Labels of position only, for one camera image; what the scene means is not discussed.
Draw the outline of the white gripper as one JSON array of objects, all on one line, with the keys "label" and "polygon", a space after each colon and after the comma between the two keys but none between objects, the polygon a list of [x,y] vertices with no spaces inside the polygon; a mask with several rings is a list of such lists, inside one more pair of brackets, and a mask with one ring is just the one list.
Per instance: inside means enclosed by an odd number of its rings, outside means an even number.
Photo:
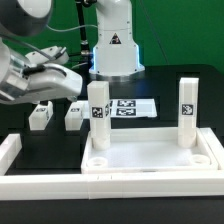
[{"label": "white gripper", "polygon": [[23,76],[7,72],[0,78],[0,103],[37,103],[80,95],[83,79],[74,71],[55,64],[42,65],[43,71]]}]

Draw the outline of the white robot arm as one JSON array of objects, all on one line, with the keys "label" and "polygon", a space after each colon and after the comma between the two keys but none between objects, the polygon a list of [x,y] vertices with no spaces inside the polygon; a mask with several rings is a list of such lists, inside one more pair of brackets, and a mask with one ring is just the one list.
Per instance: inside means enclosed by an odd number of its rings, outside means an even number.
[{"label": "white robot arm", "polygon": [[[144,70],[132,34],[130,0],[78,0],[96,6],[98,42],[89,72],[106,79],[124,79]],[[52,99],[74,99],[83,80],[66,68],[62,47],[34,47],[23,56],[3,43],[33,37],[48,27],[53,0],[0,0],[0,103],[13,105]]]}]

